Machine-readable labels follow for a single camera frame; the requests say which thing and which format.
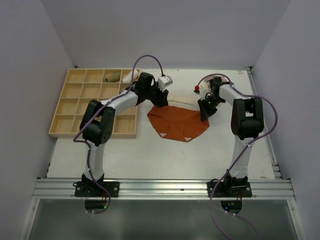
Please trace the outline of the orange and cream underwear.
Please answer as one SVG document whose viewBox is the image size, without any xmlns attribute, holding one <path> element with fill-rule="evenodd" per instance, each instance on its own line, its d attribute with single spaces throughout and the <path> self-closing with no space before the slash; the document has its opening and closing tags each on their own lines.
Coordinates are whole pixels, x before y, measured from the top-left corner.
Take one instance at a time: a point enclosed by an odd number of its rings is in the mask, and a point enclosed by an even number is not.
<svg viewBox="0 0 320 240">
<path fill-rule="evenodd" d="M 153 106 L 147 114 L 150 124 L 161 138 L 188 143 L 210 127 L 208 120 L 201 121 L 195 97 L 169 94 L 167 100 L 167 106 Z"/>
</svg>

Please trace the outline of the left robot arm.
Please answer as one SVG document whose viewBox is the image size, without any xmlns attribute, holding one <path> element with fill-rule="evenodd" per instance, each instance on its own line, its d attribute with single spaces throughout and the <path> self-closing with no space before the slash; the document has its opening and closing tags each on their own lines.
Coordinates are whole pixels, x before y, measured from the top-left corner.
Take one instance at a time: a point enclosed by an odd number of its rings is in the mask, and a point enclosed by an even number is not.
<svg viewBox="0 0 320 240">
<path fill-rule="evenodd" d="M 162 75 L 155 80 L 154 76 L 142 72 L 138 80 L 120 94 L 105 101 L 91 100 L 85 110 L 79 127 L 78 136 L 74 142 L 86 144 L 86 170 L 81 181 L 87 183 L 86 190 L 92 196 L 103 193 L 104 179 L 103 155 L 105 143 L 110 139 L 117 114 L 136 107 L 145 100 L 149 100 L 158 108 L 167 106 L 169 91 L 166 89 L 173 83 L 168 75 Z"/>
</svg>

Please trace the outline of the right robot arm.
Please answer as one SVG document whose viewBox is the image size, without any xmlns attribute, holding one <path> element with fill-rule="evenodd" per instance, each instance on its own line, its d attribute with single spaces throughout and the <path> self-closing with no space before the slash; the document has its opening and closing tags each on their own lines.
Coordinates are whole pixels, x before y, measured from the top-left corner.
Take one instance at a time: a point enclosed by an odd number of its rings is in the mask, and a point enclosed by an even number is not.
<svg viewBox="0 0 320 240">
<path fill-rule="evenodd" d="M 239 92 L 231 81 L 223 81 L 222 75 L 214 75 L 209 80 L 209 89 L 197 84 L 194 92 L 201 121 L 207 120 L 217 112 L 217 106 L 228 103 L 232 107 L 230 127 L 234 135 L 232 160 L 223 179 L 223 192 L 235 196 L 248 182 L 248 165 L 253 140 L 264 130 L 263 102 L 260 97 Z"/>
</svg>

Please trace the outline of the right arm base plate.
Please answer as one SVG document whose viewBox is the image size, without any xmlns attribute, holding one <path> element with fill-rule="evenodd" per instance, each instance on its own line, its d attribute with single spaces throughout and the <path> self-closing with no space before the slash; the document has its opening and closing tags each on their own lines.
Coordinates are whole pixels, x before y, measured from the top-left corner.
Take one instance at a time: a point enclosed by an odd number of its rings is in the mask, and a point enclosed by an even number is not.
<svg viewBox="0 0 320 240">
<path fill-rule="evenodd" d="M 247 182 L 245 185 L 227 186 L 223 182 L 219 183 L 215 189 L 213 198 L 251 198 L 253 196 L 251 185 Z"/>
</svg>

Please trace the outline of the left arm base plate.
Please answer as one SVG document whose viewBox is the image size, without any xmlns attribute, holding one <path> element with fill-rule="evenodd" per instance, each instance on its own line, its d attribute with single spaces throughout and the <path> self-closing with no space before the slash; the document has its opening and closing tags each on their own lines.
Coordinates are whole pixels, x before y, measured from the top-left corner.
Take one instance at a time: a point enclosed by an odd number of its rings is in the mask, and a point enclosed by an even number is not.
<svg viewBox="0 0 320 240">
<path fill-rule="evenodd" d="M 74 182 L 72 184 L 75 187 L 74 196 L 75 197 L 111 197 L 117 198 L 119 196 L 120 183 L 118 181 L 104 181 L 99 183 L 105 190 L 108 191 L 108 195 L 106 192 L 98 187 L 95 183 L 83 183 L 82 181 Z"/>
</svg>

